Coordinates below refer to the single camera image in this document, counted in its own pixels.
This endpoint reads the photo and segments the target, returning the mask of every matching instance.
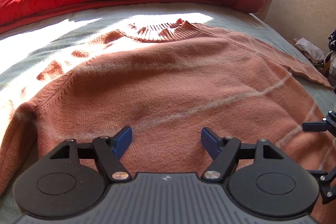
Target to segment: tan garment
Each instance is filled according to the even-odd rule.
[[[82,63],[63,74],[64,64]],[[0,149],[0,193],[37,140],[42,156],[67,138],[90,142],[126,125],[133,142],[122,163],[143,172],[197,172],[211,158],[201,128],[245,143],[267,138],[306,169],[330,170],[330,133],[302,132],[322,119],[293,75],[330,87],[313,67],[246,34],[176,23],[130,25],[78,45],[39,79],[54,78],[16,110]],[[334,223],[336,204],[315,207]]]

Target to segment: gray plastic base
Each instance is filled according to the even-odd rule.
[[[271,221],[238,208],[218,184],[196,174],[139,173],[129,183],[114,184],[93,209],[65,220],[23,215],[17,224],[317,224],[310,216]]]

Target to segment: bed sheet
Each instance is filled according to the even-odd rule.
[[[29,100],[47,82],[38,82],[33,89],[23,90],[24,96],[11,101],[13,92],[22,93],[22,83],[36,76],[50,64],[56,55],[72,52],[78,44],[86,43],[101,33],[115,29],[119,24],[160,24],[187,20],[239,31],[258,38],[297,59],[309,61],[275,30],[254,15],[230,8],[193,3],[139,4],[84,10],[29,24],[0,35],[0,104],[13,111]],[[335,110],[336,95],[327,88],[296,77],[313,97],[324,114]],[[7,126],[8,117],[0,118],[0,126]],[[37,159],[36,149],[18,172],[20,174]],[[0,196],[0,224],[13,223],[20,211],[12,196],[12,183]]]

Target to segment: ribbed collar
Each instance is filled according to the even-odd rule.
[[[171,42],[196,36],[201,28],[197,24],[179,19],[176,23],[163,23],[139,27],[135,24],[118,29],[124,36],[141,42]]]

